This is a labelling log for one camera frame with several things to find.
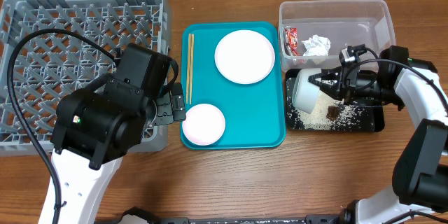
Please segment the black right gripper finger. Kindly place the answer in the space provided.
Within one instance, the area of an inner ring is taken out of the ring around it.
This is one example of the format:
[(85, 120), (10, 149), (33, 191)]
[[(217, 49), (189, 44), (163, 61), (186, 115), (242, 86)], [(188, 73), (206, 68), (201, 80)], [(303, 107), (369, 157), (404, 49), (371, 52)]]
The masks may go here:
[(312, 74), (308, 77), (310, 83), (338, 83), (341, 73), (333, 70), (322, 70), (320, 73)]
[(341, 100), (342, 97), (340, 95), (340, 90), (337, 87), (332, 87), (328, 85), (322, 85), (319, 87), (319, 90), (323, 93), (327, 94), (329, 97), (331, 97), (334, 100)]

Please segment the brown food scrap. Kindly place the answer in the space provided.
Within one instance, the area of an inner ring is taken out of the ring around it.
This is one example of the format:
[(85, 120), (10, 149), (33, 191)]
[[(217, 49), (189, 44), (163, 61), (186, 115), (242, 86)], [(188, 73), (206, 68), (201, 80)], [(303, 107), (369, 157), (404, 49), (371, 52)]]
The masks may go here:
[(334, 120), (336, 120), (339, 117), (339, 114), (340, 114), (340, 108), (339, 107), (329, 106), (326, 118), (331, 120), (331, 121), (334, 121)]

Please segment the grey-green ceramic bowl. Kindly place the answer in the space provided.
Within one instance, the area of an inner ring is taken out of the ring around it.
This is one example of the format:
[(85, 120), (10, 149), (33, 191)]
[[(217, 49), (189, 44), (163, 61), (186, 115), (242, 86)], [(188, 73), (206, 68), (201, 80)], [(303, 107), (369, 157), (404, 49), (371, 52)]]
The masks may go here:
[(311, 113), (319, 98), (319, 86), (309, 82), (309, 77), (320, 74), (321, 69), (301, 69), (295, 79), (292, 105), (305, 113)]

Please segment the white napkin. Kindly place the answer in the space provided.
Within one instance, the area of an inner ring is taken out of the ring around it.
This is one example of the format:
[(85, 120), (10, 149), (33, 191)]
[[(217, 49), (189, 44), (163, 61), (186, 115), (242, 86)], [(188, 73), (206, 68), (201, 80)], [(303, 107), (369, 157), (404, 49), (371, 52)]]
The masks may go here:
[(308, 38), (307, 40), (302, 41), (303, 46), (305, 47), (305, 52), (303, 56), (323, 56), (326, 57), (329, 54), (329, 50), (331, 47), (331, 42), (329, 38), (318, 36), (317, 34)]

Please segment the red snack wrapper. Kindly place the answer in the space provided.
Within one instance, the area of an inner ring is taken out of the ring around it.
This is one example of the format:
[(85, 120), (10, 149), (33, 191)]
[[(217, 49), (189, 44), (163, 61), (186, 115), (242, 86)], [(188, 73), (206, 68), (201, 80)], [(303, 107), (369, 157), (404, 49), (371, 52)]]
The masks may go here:
[(285, 48), (289, 56), (298, 57), (298, 31), (295, 27), (284, 27)]

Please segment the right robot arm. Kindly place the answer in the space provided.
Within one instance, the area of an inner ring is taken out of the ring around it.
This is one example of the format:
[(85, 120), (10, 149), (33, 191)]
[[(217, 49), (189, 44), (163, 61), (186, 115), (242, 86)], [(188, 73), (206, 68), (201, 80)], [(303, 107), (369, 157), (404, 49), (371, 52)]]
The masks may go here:
[(392, 45), (374, 55), (378, 71), (361, 69), (364, 45), (339, 54), (340, 66), (330, 70), (303, 69), (296, 80), (296, 108), (310, 112), (320, 92), (346, 105), (407, 109), (415, 132), (395, 164), (392, 184), (377, 194), (353, 201), (338, 223), (404, 223), (417, 216), (439, 223), (447, 219), (447, 96), (438, 70), (429, 61), (412, 59), (407, 48)]

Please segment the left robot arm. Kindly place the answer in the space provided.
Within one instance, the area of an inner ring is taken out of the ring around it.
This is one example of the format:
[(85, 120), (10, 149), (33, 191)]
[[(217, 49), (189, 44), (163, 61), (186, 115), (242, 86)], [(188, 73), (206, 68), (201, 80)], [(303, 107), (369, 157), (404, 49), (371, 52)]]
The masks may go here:
[(65, 96), (52, 133), (50, 181), (40, 223), (93, 223), (106, 189), (128, 150), (141, 143), (147, 126), (186, 118), (183, 87), (157, 84), (151, 97), (142, 83), (104, 74)]

